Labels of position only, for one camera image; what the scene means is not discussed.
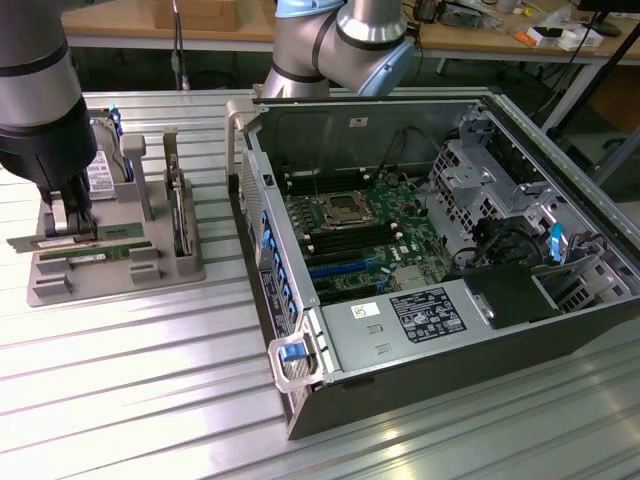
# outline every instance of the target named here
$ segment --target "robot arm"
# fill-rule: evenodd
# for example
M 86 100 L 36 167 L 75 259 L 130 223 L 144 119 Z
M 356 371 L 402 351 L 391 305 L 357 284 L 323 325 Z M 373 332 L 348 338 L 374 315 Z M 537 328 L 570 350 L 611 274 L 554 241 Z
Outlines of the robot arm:
M 51 207 L 47 236 L 95 230 L 86 167 L 96 154 L 60 15 L 109 0 L 0 0 L 0 163 Z M 331 79 L 385 95 L 413 55 L 401 0 L 280 0 L 265 97 L 329 94 Z
M 413 58 L 401 0 L 279 0 L 263 97 L 329 96 L 329 82 L 387 95 Z
M 49 235 L 94 228 L 84 171 L 96 143 L 60 14 L 95 3 L 0 2 L 0 163 L 38 186 Z

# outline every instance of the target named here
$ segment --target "cable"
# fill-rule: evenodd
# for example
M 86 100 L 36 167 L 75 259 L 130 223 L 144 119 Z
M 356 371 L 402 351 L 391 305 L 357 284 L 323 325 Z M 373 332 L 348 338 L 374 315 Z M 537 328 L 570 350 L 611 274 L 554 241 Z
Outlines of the cable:
M 374 178 L 378 178 L 378 176 L 380 175 L 380 172 L 382 172 L 382 170 L 384 170 L 384 167 L 387 164 L 387 160 L 389 158 L 389 156 L 391 155 L 391 151 L 393 150 L 393 147 L 396 144 L 396 141 L 398 140 L 398 138 L 402 138 L 402 146 L 400 148 L 400 152 L 402 153 L 405 149 L 405 147 L 407 146 L 407 140 L 408 140 L 408 132 L 416 132 L 418 133 L 422 138 L 424 138 L 425 140 L 429 140 L 429 138 L 427 137 L 427 135 L 425 135 L 425 133 L 420 130 L 418 127 L 414 127 L 413 125 L 409 125 L 407 127 L 403 127 L 401 129 L 396 130 L 396 133 L 394 133 L 393 138 L 391 139 L 391 143 L 389 144 L 389 146 L 387 147 L 387 150 L 384 153 L 384 156 L 382 157 L 382 162 L 380 162 L 380 165 L 378 166 L 378 170 L 376 171 L 376 175 Z M 398 162 L 396 161 L 394 163 L 394 166 L 397 167 L 398 166 Z
M 536 110 L 532 114 L 528 115 L 530 118 L 535 120 L 535 118 L 538 115 L 538 113 L 540 113 L 543 110 L 543 107 L 547 108 L 553 102 L 553 100 L 558 96 L 559 92 L 556 91 L 556 88 L 558 88 L 560 83 L 567 76 L 567 72 L 569 71 L 568 67 L 573 64 L 573 62 L 575 61 L 576 57 L 578 56 L 578 53 L 582 49 L 582 46 L 584 45 L 584 42 L 587 41 L 587 37 L 589 36 L 589 33 L 593 29 L 593 26 L 595 25 L 597 18 L 598 18 L 598 12 L 594 12 L 593 16 L 591 17 L 591 21 L 589 22 L 589 25 L 587 26 L 587 32 L 585 33 L 584 37 L 580 41 L 580 45 L 578 45 L 578 48 L 576 48 L 576 50 L 573 52 L 573 55 L 571 56 L 571 59 L 569 60 L 569 63 L 567 63 L 567 65 L 566 65 L 566 70 L 565 70 L 564 74 L 560 75 L 558 77 L 558 79 L 556 80 L 555 84 L 553 85 L 553 87 L 551 87 L 551 90 L 554 92 L 553 95 L 548 100 L 542 99 L 542 101 L 538 104 L 538 107 L 536 108 Z
M 456 264 L 456 258 L 458 258 L 458 255 L 460 255 L 461 253 L 471 253 L 471 252 L 475 252 L 477 254 L 478 249 L 476 247 L 465 247 L 465 248 L 461 248 L 456 253 L 454 253 L 453 257 L 451 258 L 451 271 L 456 270 L 456 267 L 458 266 Z
M 550 137 L 557 138 L 559 133 L 562 132 L 567 124 L 573 119 L 574 115 L 584 107 L 588 99 L 600 87 L 600 85 L 602 85 L 602 82 L 611 74 L 613 69 L 616 67 L 616 65 L 618 65 L 618 63 L 622 60 L 622 58 L 626 55 L 626 53 L 633 46 L 636 40 L 638 40 L 638 38 L 640 38 L 640 23 L 636 24 L 631 33 L 627 35 L 627 38 L 611 56 L 609 61 L 607 61 L 607 63 L 598 71 L 596 76 L 589 83 L 589 85 L 587 85 L 585 90 L 580 95 L 580 98 L 578 98 L 576 103 L 569 109 L 564 118 L 560 120 L 555 128 L 550 129 L 549 132 L 547 132 Z
M 235 78 L 235 87 L 240 88 L 240 68 L 238 66 L 238 53 L 233 52 L 233 56 L 231 57 L 231 73 Z
M 176 77 L 176 90 L 191 90 L 189 77 L 187 76 L 187 61 L 184 54 L 184 38 L 182 37 L 182 19 L 176 0 L 173 5 L 173 53 L 171 55 L 171 68 Z
M 418 70 L 416 70 L 416 74 L 413 77 L 413 82 L 411 82 L 411 85 L 413 86 L 415 86 L 416 82 L 418 81 L 418 77 L 420 76 L 420 71 L 422 70 L 422 63 L 424 62 L 424 50 L 422 49 L 422 38 L 420 37 L 421 29 L 422 29 L 422 23 L 420 23 L 418 26 L 418 37 L 414 42 L 416 49 L 420 50 L 420 63 L 418 63 Z
M 540 261 L 544 263 L 545 257 L 544 257 L 544 254 L 542 253 L 542 250 L 540 250 L 540 245 L 536 243 L 536 241 L 531 237 L 531 235 L 517 228 L 510 228 L 507 230 L 507 232 L 515 233 L 516 235 L 519 235 L 520 237 L 524 238 L 529 243 L 529 245 L 533 247 L 536 253 L 540 256 Z

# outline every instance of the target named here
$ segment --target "cardboard box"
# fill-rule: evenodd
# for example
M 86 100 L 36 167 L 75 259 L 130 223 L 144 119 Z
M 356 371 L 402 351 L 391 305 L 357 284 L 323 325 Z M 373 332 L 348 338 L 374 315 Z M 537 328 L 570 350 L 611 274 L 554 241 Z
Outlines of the cardboard box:
M 176 0 L 183 30 L 235 32 L 238 30 L 237 0 Z M 173 30 L 171 0 L 153 1 L 153 23 L 156 28 Z

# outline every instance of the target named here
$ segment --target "slotted aluminum surface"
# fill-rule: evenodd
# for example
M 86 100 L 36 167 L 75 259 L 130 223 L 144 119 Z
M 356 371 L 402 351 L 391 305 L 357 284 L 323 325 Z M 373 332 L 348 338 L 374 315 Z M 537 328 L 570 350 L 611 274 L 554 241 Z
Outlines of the slotted aluminum surface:
M 572 357 L 287 441 L 225 188 L 224 104 L 249 94 L 87 96 L 91 107 L 116 104 L 125 131 L 147 136 L 150 178 L 164 164 L 162 129 L 180 128 L 207 281 L 30 309 L 30 258 L 0 243 L 0 478 L 638 475 L 637 321 Z M 0 238 L 33 233 L 35 187 L 1 171 L 0 201 Z

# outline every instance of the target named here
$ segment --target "black label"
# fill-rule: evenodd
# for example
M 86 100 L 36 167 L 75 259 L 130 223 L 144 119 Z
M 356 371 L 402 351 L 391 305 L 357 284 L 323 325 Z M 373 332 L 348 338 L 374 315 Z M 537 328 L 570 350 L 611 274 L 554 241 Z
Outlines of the black label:
M 391 299 L 407 338 L 425 342 L 467 329 L 443 288 Z
M 268 272 L 260 272 L 262 277 L 262 289 L 265 299 L 271 313 L 271 321 L 276 332 L 276 337 L 282 338 L 293 333 L 293 326 L 289 322 L 280 306 L 280 298 L 278 296 L 278 288 L 273 282 L 273 276 Z

